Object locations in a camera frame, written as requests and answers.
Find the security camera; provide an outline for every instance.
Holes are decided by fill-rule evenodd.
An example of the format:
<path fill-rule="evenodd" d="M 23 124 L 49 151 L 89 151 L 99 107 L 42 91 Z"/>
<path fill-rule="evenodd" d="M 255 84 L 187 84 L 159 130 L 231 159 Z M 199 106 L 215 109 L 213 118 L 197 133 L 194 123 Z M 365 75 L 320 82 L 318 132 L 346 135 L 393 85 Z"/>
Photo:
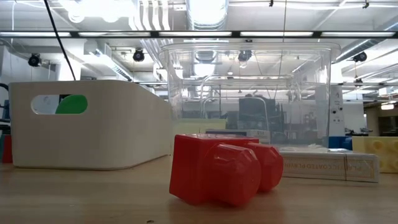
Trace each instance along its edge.
<path fill-rule="evenodd" d="M 38 53 L 33 53 L 32 56 L 30 56 L 29 60 L 27 63 L 32 66 L 32 67 L 40 67 L 42 66 L 42 59 L 40 58 L 40 54 Z"/>
<path fill-rule="evenodd" d="M 251 50 L 241 50 L 238 55 L 238 60 L 240 62 L 247 62 L 251 58 Z"/>
<path fill-rule="evenodd" d="M 132 59 L 134 59 L 134 61 L 136 61 L 136 62 L 143 61 L 145 59 L 143 50 L 136 49 L 136 51 L 134 52 L 134 55 L 132 56 Z"/>
<path fill-rule="evenodd" d="M 364 61 L 366 61 L 367 58 L 368 58 L 368 56 L 366 55 L 366 53 L 362 52 L 362 53 L 355 55 L 353 57 L 353 61 L 354 62 L 364 62 Z"/>

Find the red plastic toy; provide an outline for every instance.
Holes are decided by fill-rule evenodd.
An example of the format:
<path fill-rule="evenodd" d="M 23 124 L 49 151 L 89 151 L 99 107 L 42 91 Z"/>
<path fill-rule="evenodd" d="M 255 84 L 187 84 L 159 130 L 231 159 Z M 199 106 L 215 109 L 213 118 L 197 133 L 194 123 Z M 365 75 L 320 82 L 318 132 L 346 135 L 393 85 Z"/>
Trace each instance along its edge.
<path fill-rule="evenodd" d="M 244 136 L 176 135 L 170 193 L 190 204 L 210 200 L 243 205 L 280 181 L 278 151 Z"/>

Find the green object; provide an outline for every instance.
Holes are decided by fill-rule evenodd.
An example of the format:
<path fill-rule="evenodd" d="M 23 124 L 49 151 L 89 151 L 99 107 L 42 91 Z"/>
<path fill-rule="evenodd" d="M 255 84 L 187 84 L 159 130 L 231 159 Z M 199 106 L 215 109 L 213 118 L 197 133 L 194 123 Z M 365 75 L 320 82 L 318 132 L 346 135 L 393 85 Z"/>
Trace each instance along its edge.
<path fill-rule="evenodd" d="M 87 109 L 87 99 L 83 95 L 65 97 L 57 107 L 55 114 L 80 114 Z"/>

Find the black cable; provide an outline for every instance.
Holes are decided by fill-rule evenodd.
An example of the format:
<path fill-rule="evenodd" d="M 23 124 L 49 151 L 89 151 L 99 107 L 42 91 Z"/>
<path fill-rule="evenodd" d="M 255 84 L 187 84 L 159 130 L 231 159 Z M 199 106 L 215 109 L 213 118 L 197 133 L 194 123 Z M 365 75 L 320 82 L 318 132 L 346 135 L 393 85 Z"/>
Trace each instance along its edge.
<path fill-rule="evenodd" d="M 63 48 L 63 44 L 62 44 L 61 38 L 60 38 L 60 36 L 58 35 L 57 28 L 55 27 L 55 22 L 54 22 L 54 18 L 52 17 L 52 14 L 51 14 L 49 2 L 48 2 L 47 0 L 44 0 L 44 4 L 45 4 L 45 7 L 46 7 L 47 12 L 48 12 L 48 14 L 49 14 L 50 21 L 51 21 L 51 25 L 52 25 L 52 27 L 53 27 L 53 29 L 54 29 L 54 32 L 55 32 L 55 36 L 57 37 L 58 43 L 60 44 L 60 47 L 61 47 L 63 56 L 64 56 L 65 59 L 67 60 L 67 64 L 68 64 L 68 66 L 69 66 L 70 72 L 72 73 L 73 80 L 76 81 L 75 73 L 73 72 L 72 65 L 70 64 L 69 58 L 68 58 L 68 56 L 67 56 L 67 52 L 66 52 L 65 49 Z"/>
<path fill-rule="evenodd" d="M 0 87 L 3 87 L 5 90 L 8 91 L 8 85 L 4 83 L 0 83 Z M 0 105 L 0 108 L 8 109 L 8 105 Z"/>

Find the yellow box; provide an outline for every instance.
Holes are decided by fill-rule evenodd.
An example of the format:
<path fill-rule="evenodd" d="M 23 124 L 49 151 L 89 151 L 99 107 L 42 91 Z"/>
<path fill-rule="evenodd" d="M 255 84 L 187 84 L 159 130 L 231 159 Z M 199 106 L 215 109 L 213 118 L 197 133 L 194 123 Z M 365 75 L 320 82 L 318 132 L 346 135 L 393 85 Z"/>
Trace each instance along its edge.
<path fill-rule="evenodd" d="M 380 172 L 398 173 L 398 137 L 353 137 L 353 151 L 379 156 Z"/>

